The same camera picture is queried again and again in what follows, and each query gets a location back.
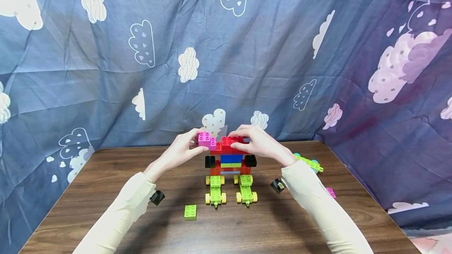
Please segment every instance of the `pink lego piece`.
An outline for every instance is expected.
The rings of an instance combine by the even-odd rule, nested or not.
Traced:
[[[198,145],[205,146],[210,148],[210,133],[208,132],[200,132],[198,135]]]
[[[215,149],[217,149],[217,141],[215,140],[215,138],[210,138],[209,150]]]
[[[331,195],[332,198],[336,198],[336,194],[334,194],[333,189],[327,188],[328,193]]]

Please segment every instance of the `sleeve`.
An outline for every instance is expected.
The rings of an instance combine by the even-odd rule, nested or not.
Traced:
[[[146,212],[155,184],[135,174],[77,246],[74,254],[113,254],[131,225]]]
[[[303,161],[282,168],[282,180],[327,241],[333,254],[372,254],[366,238]]]

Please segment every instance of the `human hand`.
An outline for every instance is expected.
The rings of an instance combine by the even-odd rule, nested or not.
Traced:
[[[255,125],[241,125],[229,136],[249,138],[249,144],[235,142],[232,148],[262,157],[276,159],[283,166],[289,166],[297,161],[292,152],[268,135],[261,127]]]
[[[148,180],[154,183],[164,172],[187,162],[204,151],[208,151],[209,148],[205,146],[190,149],[192,141],[197,138],[200,132],[200,129],[192,129],[189,132],[176,136],[168,149],[157,160],[149,164],[144,171]]]

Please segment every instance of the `lime green lego brick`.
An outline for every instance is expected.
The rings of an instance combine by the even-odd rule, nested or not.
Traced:
[[[250,186],[240,186],[240,193],[242,194],[242,202],[245,203],[246,201],[252,202],[253,201],[253,193],[252,188]]]
[[[220,187],[221,186],[221,176],[210,176],[210,186]]]
[[[249,174],[242,174],[240,176],[240,185],[243,186],[251,186],[252,185],[252,178]]]
[[[303,162],[305,162],[306,164],[309,165],[309,167],[313,168],[314,170],[318,171],[318,172],[323,172],[323,168],[320,166],[319,163],[313,162],[309,159],[306,159],[304,157],[298,156],[298,155],[294,155],[295,158],[297,158],[298,160],[301,160]]]
[[[210,202],[214,204],[215,202],[221,203],[221,188],[217,186],[210,186]]]
[[[196,205],[186,205],[185,206],[184,218],[187,221],[196,219]]]

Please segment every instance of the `blue fabric backdrop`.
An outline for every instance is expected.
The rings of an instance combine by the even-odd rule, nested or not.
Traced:
[[[0,0],[0,253],[95,150],[241,123],[324,141],[412,235],[452,226],[451,2]]]

